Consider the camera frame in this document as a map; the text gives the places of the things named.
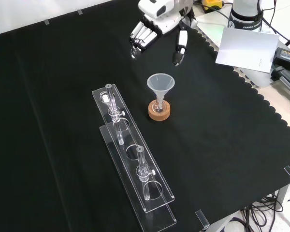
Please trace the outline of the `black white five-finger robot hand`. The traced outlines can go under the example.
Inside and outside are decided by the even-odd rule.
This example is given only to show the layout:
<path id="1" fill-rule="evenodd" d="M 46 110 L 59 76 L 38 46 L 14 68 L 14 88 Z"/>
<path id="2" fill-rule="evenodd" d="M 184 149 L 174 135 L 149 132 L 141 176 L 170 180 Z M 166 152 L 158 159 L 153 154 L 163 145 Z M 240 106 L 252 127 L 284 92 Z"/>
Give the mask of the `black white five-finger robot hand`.
<path id="1" fill-rule="evenodd" d="M 138 8 L 143 18 L 130 34 L 130 55 L 137 59 L 157 39 L 177 30 L 173 64 L 178 66 L 184 59 L 187 43 L 187 28 L 196 24 L 192 0 L 141 0 Z"/>

